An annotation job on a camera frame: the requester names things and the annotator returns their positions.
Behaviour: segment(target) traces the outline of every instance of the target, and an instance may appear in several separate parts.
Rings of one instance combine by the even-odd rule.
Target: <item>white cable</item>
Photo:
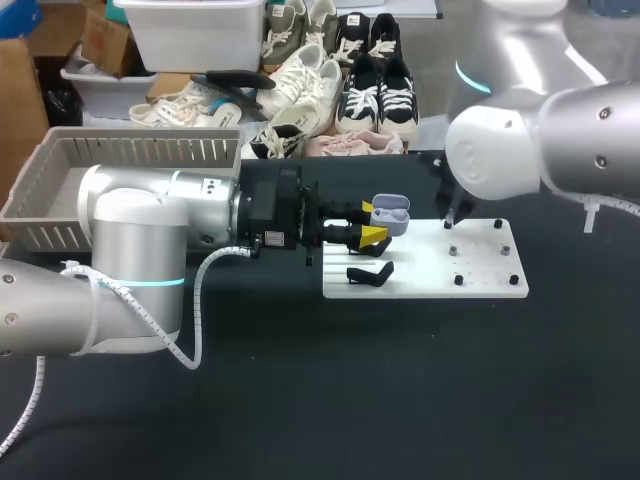
[[[70,268],[66,268],[62,272],[61,275],[65,276],[75,276],[75,275],[83,275],[89,278],[89,281],[92,282],[92,295],[93,298],[93,306],[92,306],[92,319],[91,324],[89,326],[89,332],[87,334],[87,340],[83,348],[76,355],[84,355],[86,353],[85,349],[87,343],[95,340],[95,330],[97,330],[97,315],[95,314],[94,307],[96,305],[95,295],[97,294],[94,289],[95,285],[98,285],[98,281],[103,283],[107,288],[109,288],[113,293],[115,293],[118,297],[124,300],[128,305],[133,308],[136,314],[142,318],[156,334],[162,339],[164,344],[167,346],[169,351],[188,369],[195,370],[200,366],[200,362],[202,360],[202,315],[200,311],[200,293],[202,291],[202,281],[204,280],[204,275],[207,272],[209,266],[215,262],[217,259],[221,257],[225,257],[227,255],[238,255],[241,257],[249,257],[251,256],[251,250],[249,248],[244,247],[226,247],[221,248],[213,252],[209,255],[204,262],[198,268],[198,273],[196,274],[196,280],[193,288],[193,328],[195,332],[195,354],[194,359],[190,360],[187,356],[178,348],[178,346],[169,338],[167,333],[156,323],[156,321],[149,315],[149,313],[138,303],[138,301],[129,293],[129,290],[118,284],[115,280],[100,273],[96,270],[93,270],[91,267],[83,266],[83,265],[75,265]],[[29,397],[29,401],[27,402],[27,407],[24,412],[20,416],[18,423],[13,427],[9,436],[2,442],[0,445],[0,458],[7,452],[9,447],[16,441],[18,435],[24,430],[24,427],[27,425],[27,422],[31,418],[33,411],[38,404],[38,399],[40,398],[40,393],[42,392],[42,386],[44,385],[44,366],[45,366],[45,357],[37,357],[36,359],[36,380],[33,385],[33,391],[31,392],[31,397]]]
[[[33,411],[38,404],[38,399],[40,398],[40,392],[42,392],[42,385],[44,384],[44,357],[38,357],[36,359],[36,381],[33,384],[33,391],[31,392],[31,397],[29,397],[29,401],[27,402],[27,408],[24,409],[22,415],[20,416],[20,420],[16,423],[16,426],[13,427],[9,436],[2,442],[0,445],[0,458],[9,450],[9,447],[16,441],[18,435],[22,432],[24,427],[27,425],[29,418],[33,414]]]
[[[202,324],[201,324],[201,315],[200,315],[200,290],[202,285],[202,279],[204,278],[204,274],[215,260],[220,257],[224,257],[227,255],[239,255],[243,257],[248,257],[251,255],[251,250],[244,247],[226,247],[221,248],[213,252],[209,255],[204,262],[200,265],[198,269],[198,273],[196,275],[196,285],[193,290],[193,329],[195,335],[195,353],[194,359],[189,359],[182,350],[175,344],[167,332],[165,332],[160,325],[154,320],[154,318],[145,310],[145,308],[140,305],[140,303],[129,293],[129,289],[123,287],[114,279],[108,277],[104,273],[100,273],[96,270],[93,270],[91,267],[87,266],[76,266],[67,268],[62,271],[62,275],[85,275],[89,276],[94,274],[96,278],[100,281],[100,283],[104,284],[109,290],[115,293],[120,299],[122,299],[125,303],[127,303],[133,311],[138,315],[144,322],[151,327],[151,329],[160,337],[162,342],[167,346],[169,351],[173,354],[174,357],[180,361],[185,367],[189,370],[196,370],[200,366],[200,362],[202,360]]]
[[[64,263],[67,268],[80,265],[75,261],[66,261],[62,263]],[[74,276],[72,274],[65,274],[64,270],[61,275],[68,277]],[[85,337],[82,348],[80,351],[71,354],[74,357],[82,357],[89,353],[89,350],[93,347],[93,343],[95,342],[96,335],[98,334],[98,297],[100,295],[100,283],[98,282],[98,278],[94,272],[91,272],[87,278],[91,284],[91,321],[89,322],[89,330],[87,331],[87,336]]]
[[[636,217],[640,217],[640,205],[627,202],[626,200],[620,200],[615,197],[605,197],[604,195],[587,195],[583,193],[565,193],[565,192],[553,192],[559,197],[572,200],[574,202],[582,203],[586,206],[589,204],[601,205],[605,207],[615,208],[622,210]]]

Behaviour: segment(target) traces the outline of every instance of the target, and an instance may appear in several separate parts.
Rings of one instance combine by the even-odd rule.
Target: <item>cardboard box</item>
[[[159,73],[147,92],[147,102],[152,103],[161,95],[178,93],[191,80],[192,73]]]
[[[27,37],[29,53],[43,90],[71,88],[60,78],[69,55],[80,43],[87,9],[82,5],[41,5],[42,22]]]
[[[82,36],[82,56],[114,77],[124,77],[140,61],[129,27],[104,18],[106,5],[87,10]]]
[[[49,123],[25,39],[0,41],[0,205]],[[0,240],[8,241],[0,228]]]

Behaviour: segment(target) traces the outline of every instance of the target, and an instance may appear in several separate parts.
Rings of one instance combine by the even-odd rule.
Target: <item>black table surface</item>
[[[436,216],[415,157],[301,164],[328,197],[402,193],[413,218]],[[319,256],[222,259],[198,371],[166,351],[48,359],[0,478],[638,478],[640,219],[603,209],[585,235],[583,208],[551,195],[474,216],[511,222],[526,299],[326,300]],[[0,361],[2,438],[34,365]]]

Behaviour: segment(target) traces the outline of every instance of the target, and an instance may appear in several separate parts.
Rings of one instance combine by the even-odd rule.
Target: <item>shoelace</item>
[[[384,58],[383,53],[393,53],[396,51],[396,41],[377,40],[374,47],[369,51],[369,55],[376,58]]]
[[[386,84],[380,89],[380,97],[382,98],[382,107],[385,110],[411,110],[413,109],[413,85],[411,80],[405,77],[408,88],[402,90],[394,90],[388,88]]]
[[[197,103],[187,102],[184,104],[169,104],[164,107],[166,114],[171,118],[178,120],[186,125],[192,125],[195,123],[198,115],[206,115],[208,110],[202,105]]]
[[[347,40],[342,37],[340,41],[340,47],[338,47],[338,51],[336,53],[331,54],[331,58],[337,60],[338,62],[349,62],[353,63],[353,60],[349,58],[349,55],[353,53],[355,50],[360,50],[362,44],[364,42],[362,40]]]
[[[322,78],[318,72],[310,68],[307,68],[305,75],[304,89],[300,93],[298,100],[296,100],[295,105],[311,103],[319,106],[320,100],[324,96],[325,84],[329,79]]]
[[[322,135],[317,137],[318,143],[322,147],[322,151],[328,157],[333,157],[336,154],[338,155],[359,155],[364,142],[360,145],[354,145],[354,138],[356,132],[350,132],[346,135],[340,135],[338,137],[330,137],[327,135]]]
[[[373,113],[378,114],[378,87],[374,85],[365,90],[358,90],[357,88],[349,89],[349,97],[347,98],[347,108],[345,112],[353,110],[354,117],[357,117],[362,113],[365,107],[371,108]]]
[[[295,102],[306,87],[311,69],[297,58],[278,79],[276,90]]]
[[[269,30],[267,34],[267,39],[262,42],[262,56],[268,57],[273,53],[273,47],[275,47],[276,43],[285,43],[287,38],[291,36],[291,30],[285,30],[282,33],[274,33],[273,30]]]
[[[322,32],[307,32],[305,33],[306,43],[317,43],[321,47],[324,46],[324,33]]]
[[[269,124],[258,136],[258,141],[263,143],[269,150],[267,158],[285,158],[286,149],[305,137],[304,133],[299,133],[293,137],[280,138],[278,132]]]

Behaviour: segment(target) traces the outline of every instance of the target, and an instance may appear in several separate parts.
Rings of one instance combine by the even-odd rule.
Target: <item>black sneaker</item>
[[[242,147],[242,159],[289,158],[316,129],[320,117],[313,105],[288,107]]]
[[[336,111],[338,133],[375,132],[378,121],[378,72],[368,54],[360,54],[344,83]]]
[[[358,55],[369,50],[370,23],[369,17],[358,12],[338,18],[338,37],[331,58],[340,63],[343,74],[349,72]]]
[[[380,68],[384,68],[391,57],[402,57],[400,26],[390,13],[381,13],[373,22],[369,55],[375,58]]]
[[[380,78],[380,109],[378,132],[411,140],[420,115],[413,77],[400,57],[389,59]]]

